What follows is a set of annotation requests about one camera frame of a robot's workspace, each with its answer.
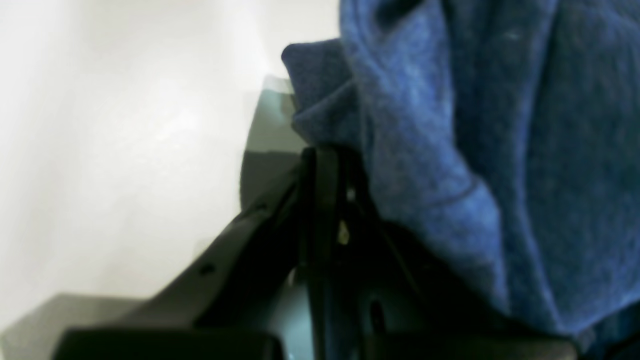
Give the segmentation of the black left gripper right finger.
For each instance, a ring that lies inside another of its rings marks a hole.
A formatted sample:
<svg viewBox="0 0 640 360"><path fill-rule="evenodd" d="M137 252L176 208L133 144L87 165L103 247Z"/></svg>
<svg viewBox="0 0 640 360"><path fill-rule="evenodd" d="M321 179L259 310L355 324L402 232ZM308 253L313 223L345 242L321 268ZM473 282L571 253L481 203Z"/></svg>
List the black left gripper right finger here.
<svg viewBox="0 0 640 360"><path fill-rule="evenodd" d="M406 232L384 224L358 161L312 150L316 360L576 360L568 340L505 319Z"/></svg>

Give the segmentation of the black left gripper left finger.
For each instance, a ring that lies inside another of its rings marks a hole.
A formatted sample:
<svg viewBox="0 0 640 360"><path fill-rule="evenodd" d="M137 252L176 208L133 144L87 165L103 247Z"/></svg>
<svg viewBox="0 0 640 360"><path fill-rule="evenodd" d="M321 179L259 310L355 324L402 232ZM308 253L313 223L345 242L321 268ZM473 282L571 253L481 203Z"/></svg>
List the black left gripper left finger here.
<svg viewBox="0 0 640 360"><path fill-rule="evenodd" d="M125 316L76 327L55 360L283 360L281 340L263 328L268 304L298 264L297 206L313 193L316 151L222 231L165 289Z"/></svg>

